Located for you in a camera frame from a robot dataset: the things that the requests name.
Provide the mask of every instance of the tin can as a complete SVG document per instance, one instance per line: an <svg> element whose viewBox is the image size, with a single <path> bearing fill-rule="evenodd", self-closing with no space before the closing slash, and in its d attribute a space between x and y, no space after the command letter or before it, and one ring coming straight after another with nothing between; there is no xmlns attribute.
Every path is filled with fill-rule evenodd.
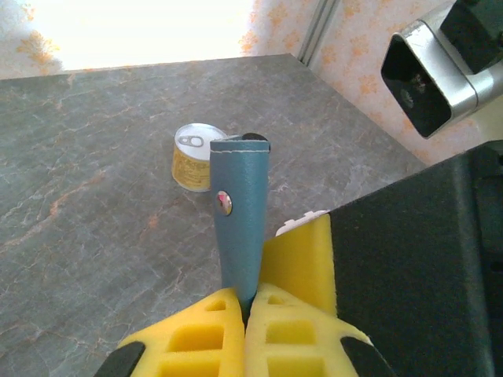
<svg viewBox="0 0 503 377"><path fill-rule="evenodd" d="M184 189L194 192L210 190L210 141L227 135L215 126L190 123L174 135L171 175Z"/></svg>

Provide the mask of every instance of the white stitching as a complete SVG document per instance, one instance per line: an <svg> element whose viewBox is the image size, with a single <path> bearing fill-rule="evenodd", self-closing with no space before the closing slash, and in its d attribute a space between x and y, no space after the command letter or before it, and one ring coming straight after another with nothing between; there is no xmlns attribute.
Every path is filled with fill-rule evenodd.
<svg viewBox="0 0 503 377"><path fill-rule="evenodd" d="M269 153L269 151L214 151L214 150L211 150L211 153Z"/></svg>

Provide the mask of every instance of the metal rivet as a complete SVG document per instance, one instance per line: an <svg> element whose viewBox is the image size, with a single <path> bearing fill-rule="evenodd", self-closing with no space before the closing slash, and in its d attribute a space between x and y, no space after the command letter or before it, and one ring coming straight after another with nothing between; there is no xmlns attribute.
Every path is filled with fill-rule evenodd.
<svg viewBox="0 0 503 377"><path fill-rule="evenodd" d="M219 191L216 197L217 208L225 216L229 216L233 210L233 202L225 191Z"/></svg>

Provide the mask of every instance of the camera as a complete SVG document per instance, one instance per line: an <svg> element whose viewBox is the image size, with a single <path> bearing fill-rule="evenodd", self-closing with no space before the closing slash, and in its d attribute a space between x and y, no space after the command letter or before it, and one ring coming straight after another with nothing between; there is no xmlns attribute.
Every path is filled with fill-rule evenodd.
<svg viewBox="0 0 503 377"><path fill-rule="evenodd" d="M392 35L381 76L428 138L503 94L503 2L445 3Z"/></svg>

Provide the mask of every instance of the can lid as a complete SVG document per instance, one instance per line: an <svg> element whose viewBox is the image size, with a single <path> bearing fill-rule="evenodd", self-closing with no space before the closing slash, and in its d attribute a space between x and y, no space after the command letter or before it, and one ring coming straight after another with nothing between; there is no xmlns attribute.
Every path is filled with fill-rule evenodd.
<svg viewBox="0 0 503 377"><path fill-rule="evenodd" d="M224 137L227 135L215 126L190 123L178 129L174 136L174 142L178 149L189 157L208 161L210 159L210 141Z"/></svg>

